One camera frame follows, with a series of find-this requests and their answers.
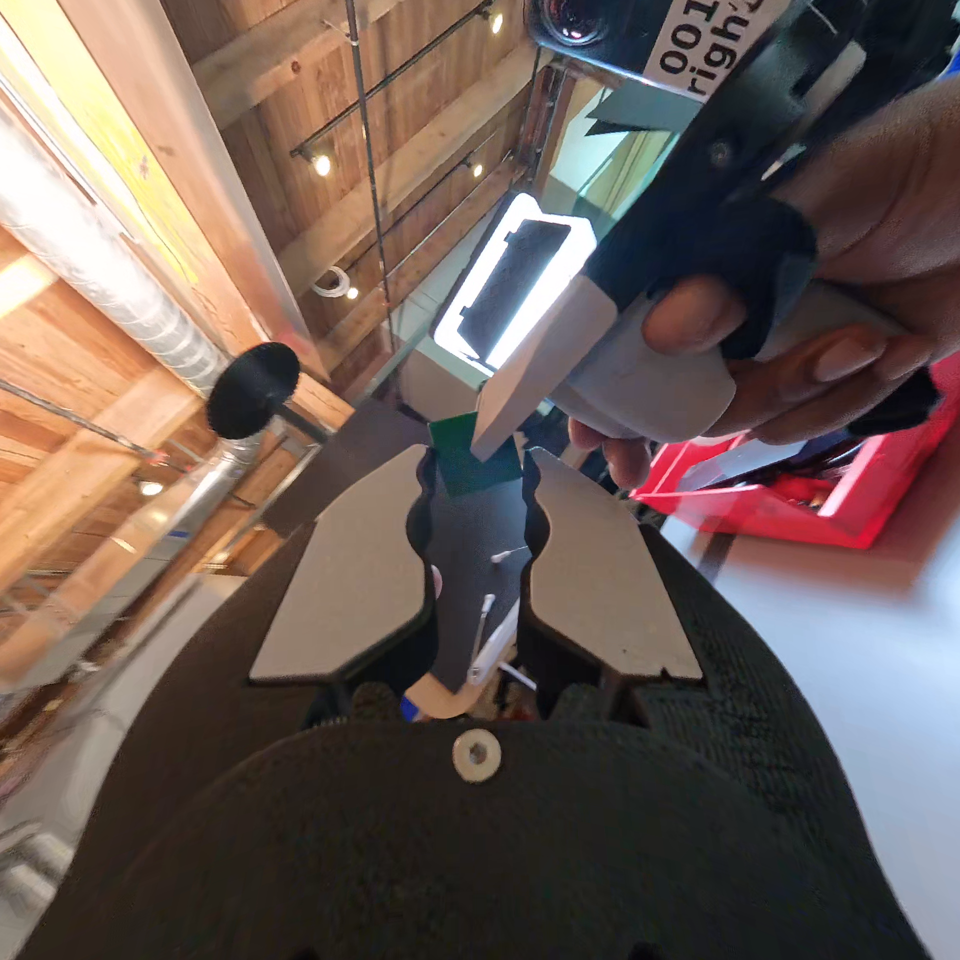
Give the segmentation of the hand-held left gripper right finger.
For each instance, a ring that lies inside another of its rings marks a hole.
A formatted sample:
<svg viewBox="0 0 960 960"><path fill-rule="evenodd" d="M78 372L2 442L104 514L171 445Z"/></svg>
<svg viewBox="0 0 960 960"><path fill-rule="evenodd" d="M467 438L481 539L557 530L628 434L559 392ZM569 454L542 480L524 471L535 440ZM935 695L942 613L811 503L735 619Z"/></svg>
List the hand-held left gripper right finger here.
<svg viewBox="0 0 960 960"><path fill-rule="evenodd" d="M523 459L524 538L517 650L544 714L569 687L615 708L638 686L698 689L704 669L641 525L624 505L543 448Z"/></svg>

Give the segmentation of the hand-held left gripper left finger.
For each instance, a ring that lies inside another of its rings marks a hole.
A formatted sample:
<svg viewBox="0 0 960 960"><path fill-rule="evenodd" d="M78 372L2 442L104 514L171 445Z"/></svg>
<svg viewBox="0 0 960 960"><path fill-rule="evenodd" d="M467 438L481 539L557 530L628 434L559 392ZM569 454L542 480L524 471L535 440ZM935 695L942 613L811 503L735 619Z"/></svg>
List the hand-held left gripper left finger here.
<svg viewBox="0 0 960 960"><path fill-rule="evenodd" d="M317 516L247 678L255 685L412 687L438 649L427 558L436 458L413 444Z"/></svg>

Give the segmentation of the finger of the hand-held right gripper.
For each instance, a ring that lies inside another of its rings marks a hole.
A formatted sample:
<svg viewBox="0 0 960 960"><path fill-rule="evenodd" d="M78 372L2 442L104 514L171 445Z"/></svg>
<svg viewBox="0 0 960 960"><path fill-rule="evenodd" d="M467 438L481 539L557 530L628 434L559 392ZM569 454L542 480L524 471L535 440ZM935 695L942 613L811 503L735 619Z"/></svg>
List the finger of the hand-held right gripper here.
<svg viewBox="0 0 960 960"><path fill-rule="evenodd" d="M618 320L596 283L575 276L479 394L470 453L491 459Z"/></svg>

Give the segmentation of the small green block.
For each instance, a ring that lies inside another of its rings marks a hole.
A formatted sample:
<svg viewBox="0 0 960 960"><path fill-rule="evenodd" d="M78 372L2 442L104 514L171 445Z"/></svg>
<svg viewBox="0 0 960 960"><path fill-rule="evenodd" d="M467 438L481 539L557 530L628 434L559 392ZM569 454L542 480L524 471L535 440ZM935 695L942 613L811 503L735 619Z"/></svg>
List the small green block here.
<svg viewBox="0 0 960 960"><path fill-rule="evenodd" d="M459 414L429 424L438 472L450 498L479 494L522 479L522 459L506 440L486 461L472 452L477 413Z"/></svg>

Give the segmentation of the red plastic bin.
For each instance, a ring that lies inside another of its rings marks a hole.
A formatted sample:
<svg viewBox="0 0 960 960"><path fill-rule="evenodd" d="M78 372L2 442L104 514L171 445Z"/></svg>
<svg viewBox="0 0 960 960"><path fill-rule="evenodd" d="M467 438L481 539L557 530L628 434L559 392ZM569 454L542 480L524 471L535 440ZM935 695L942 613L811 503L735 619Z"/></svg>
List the red plastic bin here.
<svg viewBox="0 0 960 960"><path fill-rule="evenodd" d="M787 472L772 485L679 491L690 469L738 446L674 443L654 456L646 482L630 498L705 533L816 546L867 549L881 534L958 418L959 357L933 368L943 395L930 420L912 430L869 438L836 481Z"/></svg>

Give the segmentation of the dark metal plate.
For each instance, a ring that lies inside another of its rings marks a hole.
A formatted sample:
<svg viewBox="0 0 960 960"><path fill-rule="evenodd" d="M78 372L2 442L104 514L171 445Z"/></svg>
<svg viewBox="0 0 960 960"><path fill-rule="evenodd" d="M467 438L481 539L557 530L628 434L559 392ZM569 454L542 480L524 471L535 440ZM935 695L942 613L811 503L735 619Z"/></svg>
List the dark metal plate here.
<svg viewBox="0 0 960 960"><path fill-rule="evenodd" d="M676 491L685 494L717 484L727 484L737 477L784 462L800 453L806 445L804 440L786 445L771 445L758 439L750 439L691 466L678 480Z"/></svg>

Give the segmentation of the person's right hand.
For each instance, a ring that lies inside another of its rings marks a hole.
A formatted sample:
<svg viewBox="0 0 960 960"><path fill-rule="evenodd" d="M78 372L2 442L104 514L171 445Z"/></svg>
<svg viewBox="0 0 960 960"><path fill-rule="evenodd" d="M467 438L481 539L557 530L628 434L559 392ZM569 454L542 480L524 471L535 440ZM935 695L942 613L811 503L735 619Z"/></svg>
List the person's right hand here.
<svg viewBox="0 0 960 960"><path fill-rule="evenodd" d="M917 88L840 134L774 191L817 234L818 279L902 330L847 319L767 362L728 365L736 392L708 438L774 446L850 425L959 345L959 78Z"/></svg>

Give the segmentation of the studio light panel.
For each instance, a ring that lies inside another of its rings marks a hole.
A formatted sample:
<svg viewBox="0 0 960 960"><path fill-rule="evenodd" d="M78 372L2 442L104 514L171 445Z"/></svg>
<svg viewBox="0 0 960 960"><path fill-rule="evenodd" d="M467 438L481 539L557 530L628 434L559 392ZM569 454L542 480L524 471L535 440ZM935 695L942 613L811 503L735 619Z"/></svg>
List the studio light panel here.
<svg viewBox="0 0 960 960"><path fill-rule="evenodd" d="M431 339L484 376L498 371L595 250L590 219L528 193L500 204L441 306Z"/></svg>

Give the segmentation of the black flag panel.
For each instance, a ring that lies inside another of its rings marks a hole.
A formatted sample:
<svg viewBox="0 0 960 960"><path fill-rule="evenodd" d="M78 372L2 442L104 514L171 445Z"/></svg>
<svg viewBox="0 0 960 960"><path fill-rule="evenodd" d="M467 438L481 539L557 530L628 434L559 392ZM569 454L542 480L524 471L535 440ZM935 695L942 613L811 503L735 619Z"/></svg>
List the black flag panel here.
<svg viewBox="0 0 960 960"><path fill-rule="evenodd" d="M593 123L585 136L651 132L679 135L690 126L701 107L701 102L673 91L627 81L588 114Z"/></svg>

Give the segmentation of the black wood-framed board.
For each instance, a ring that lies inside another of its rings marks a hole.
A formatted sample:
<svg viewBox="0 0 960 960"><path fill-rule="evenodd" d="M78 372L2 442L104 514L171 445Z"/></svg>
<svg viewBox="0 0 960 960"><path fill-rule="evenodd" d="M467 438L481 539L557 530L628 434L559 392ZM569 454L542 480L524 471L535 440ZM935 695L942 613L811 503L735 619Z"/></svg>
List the black wood-framed board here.
<svg viewBox="0 0 960 960"><path fill-rule="evenodd" d="M270 508L270 526L277 533L286 532L294 524L294 508L302 507L309 527L307 545L322 510L356 481L415 444L430 444L425 426L378 402L368 402L318 450ZM414 685L402 686L400 692L421 714L448 718L466 713L487 681L479 688L466 682L484 595L496 595L486 620L486 636L519 601L521 569L529 557L522 547L522 483L516 480L449 497L436 460L430 516L432 534L426 555L443 581L436 600L438 653L429 671Z"/></svg>

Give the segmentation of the black metal pole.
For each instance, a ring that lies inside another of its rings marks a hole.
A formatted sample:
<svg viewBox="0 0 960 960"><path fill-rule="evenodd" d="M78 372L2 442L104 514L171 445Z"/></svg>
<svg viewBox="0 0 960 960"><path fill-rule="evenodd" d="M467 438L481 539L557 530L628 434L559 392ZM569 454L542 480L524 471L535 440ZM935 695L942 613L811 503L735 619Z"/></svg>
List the black metal pole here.
<svg viewBox="0 0 960 960"><path fill-rule="evenodd" d="M354 1L344 1L343 3L347 21L347 37L351 47L354 80L357 91L357 110L361 116L362 133L366 151L366 174L371 209L373 213L375 246L380 269L380 287L383 293L387 314L387 344L391 351L395 351L397 346L397 335L393 316L389 269L386 261L385 237L381 222L381 207L378 195L377 173L372 142L371 124L367 105L367 89L363 74L356 7Z"/></svg>

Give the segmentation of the metal sprinkler pipe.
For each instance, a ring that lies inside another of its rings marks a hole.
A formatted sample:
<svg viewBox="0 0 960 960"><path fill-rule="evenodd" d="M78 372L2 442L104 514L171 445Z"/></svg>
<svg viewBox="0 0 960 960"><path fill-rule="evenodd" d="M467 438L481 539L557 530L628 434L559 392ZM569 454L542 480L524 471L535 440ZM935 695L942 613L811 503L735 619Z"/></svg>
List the metal sprinkler pipe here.
<svg viewBox="0 0 960 960"><path fill-rule="evenodd" d="M168 466L170 464L169 456L162 450L151 449L135 443L129 438L126 438L110 429L104 428L92 420L87 419L61 405L41 398L29 390L24 390L3 378L1 379L1 390L23 402L27 402L38 409L44 410L49 414L66 420L67 422L78 426L78 428L86 430L89 433L92 433L123 448L144 462L153 464L155 466Z"/></svg>

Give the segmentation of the silver ventilation duct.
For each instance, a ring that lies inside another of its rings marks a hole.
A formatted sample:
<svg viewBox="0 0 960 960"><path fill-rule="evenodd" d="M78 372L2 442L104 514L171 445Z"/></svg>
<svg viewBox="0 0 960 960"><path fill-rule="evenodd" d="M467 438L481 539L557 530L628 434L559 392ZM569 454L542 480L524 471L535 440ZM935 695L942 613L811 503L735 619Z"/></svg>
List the silver ventilation duct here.
<svg viewBox="0 0 960 960"><path fill-rule="evenodd" d="M2 640L1 692L70 674L196 536L257 459L261 437L222 441L213 456L149 499Z"/></svg>

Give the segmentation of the large silver air duct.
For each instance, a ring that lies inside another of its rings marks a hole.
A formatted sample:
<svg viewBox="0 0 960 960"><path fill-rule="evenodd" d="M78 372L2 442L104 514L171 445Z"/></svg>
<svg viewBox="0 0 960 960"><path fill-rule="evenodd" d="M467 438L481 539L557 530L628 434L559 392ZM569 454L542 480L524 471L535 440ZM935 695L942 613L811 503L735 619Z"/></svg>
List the large silver air duct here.
<svg viewBox="0 0 960 960"><path fill-rule="evenodd" d="M1 223L158 363L203 399L210 396L227 366L222 351L6 106Z"/></svg>

